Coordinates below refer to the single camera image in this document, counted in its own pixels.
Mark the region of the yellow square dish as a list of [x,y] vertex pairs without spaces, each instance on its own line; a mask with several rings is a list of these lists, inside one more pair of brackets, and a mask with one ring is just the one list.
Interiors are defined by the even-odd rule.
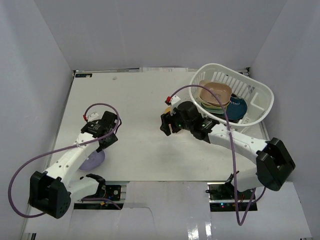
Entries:
[[[227,107],[231,102],[227,102],[226,104],[223,104],[222,106],[223,107]],[[201,104],[203,106],[205,106],[206,108],[221,108],[221,105],[217,105],[217,104],[211,104],[211,103],[208,103],[208,102],[201,102]]]
[[164,110],[164,114],[166,114],[166,113],[170,113],[171,112],[171,107],[169,106],[169,107],[167,107],[165,110]]

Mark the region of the purple square panda dish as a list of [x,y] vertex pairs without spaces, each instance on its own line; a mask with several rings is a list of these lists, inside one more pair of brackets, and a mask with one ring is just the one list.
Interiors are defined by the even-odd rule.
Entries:
[[94,151],[79,167],[82,172],[91,171],[99,167],[105,161],[105,152],[102,150],[100,152]]

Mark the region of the green square panda dish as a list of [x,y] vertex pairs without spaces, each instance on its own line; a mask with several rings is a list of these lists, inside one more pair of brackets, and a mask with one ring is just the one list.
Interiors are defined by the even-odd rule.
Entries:
[[222,107],[221,106],[215,106],[215,105],[206,105],[201,103],[201,106],[206,109],[206,110],[210,110],[210,111],[222,111]]

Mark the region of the brown square panda dish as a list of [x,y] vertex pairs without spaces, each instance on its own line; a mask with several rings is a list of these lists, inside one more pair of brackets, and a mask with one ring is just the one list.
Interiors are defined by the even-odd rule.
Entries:
[[[232,96],[232,89],[228,85],[219,82],[208,82],[204,84],[204,87],[214,93],[223,105],[229,103]],[[220,105],[217,99],[203,88],[201,89],[199,96],[203,101],[210,105]]]

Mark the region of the dark blue leaf plate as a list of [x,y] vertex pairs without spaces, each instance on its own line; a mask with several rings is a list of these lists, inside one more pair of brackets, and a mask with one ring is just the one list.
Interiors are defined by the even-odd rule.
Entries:
[[248,106],[243,98],[232,93],[229,103],[224,106],[224,109],[228,120],[233,123],[238,123],[247,113]]

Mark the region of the teal rectangular divided plate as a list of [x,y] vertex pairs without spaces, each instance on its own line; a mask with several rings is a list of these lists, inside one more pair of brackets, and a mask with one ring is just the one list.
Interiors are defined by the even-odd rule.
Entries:
[[206,109],[206,111],[210,114],[216,114],[216,115],[223,115],[224,111],[223,109]]

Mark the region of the cream square panda dish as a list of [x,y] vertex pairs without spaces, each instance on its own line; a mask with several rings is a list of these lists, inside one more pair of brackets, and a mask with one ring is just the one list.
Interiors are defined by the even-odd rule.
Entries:
[[[207,85],[208,83],[210,83],[209,80],[201,80],[201,81],[199,82],[199,85],[204,87],[204,86]],[[197,94],[198,94],[198,98],[201,99],[201,100],[203,99],[203,98],[201,97],[202,91],[205,91],[205,92],[206,92],[206,90],[205,90],[204,88],[198,87]]]

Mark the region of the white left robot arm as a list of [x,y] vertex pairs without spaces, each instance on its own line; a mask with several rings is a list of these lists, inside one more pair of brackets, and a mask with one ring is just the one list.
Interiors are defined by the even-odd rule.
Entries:
[[44,172],[36,171],[30,177],[29,204],[59,219],[76,201],[103,198],[106,193],[103,177],[90,173],[76,181],[72,178],[91,154],[102,152],[118,140],[112,132],[116,123],[117,115],[109,111],[101,119],[87,122],[71,149]]

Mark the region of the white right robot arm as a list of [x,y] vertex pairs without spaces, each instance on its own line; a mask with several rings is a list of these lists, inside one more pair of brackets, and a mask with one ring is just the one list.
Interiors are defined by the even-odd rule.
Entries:
[[160,130],[167,136],[187,130],[196,139],[229,149],[233,157],[239,154],[255,164],[249,170],[235,169],[226,180],[226,195],[233,200],[244,191],[259,187],[279,191],[296,167],[282,140],[258,139],[229,130],[217,120],[203,117],[191,101],[180,103],[160,119]]

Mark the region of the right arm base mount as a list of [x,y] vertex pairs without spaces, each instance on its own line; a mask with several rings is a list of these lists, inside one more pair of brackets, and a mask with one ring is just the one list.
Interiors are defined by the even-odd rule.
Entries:
[[[208,194],[209,207],[212,213],[236,211],[234,190],[231,187],[233,186],[226,186],[224,182],[207,183],[205,192]],[[252,193],[253,189],[238,192],[238,210],[240,212],[244,212],[247,209]]]

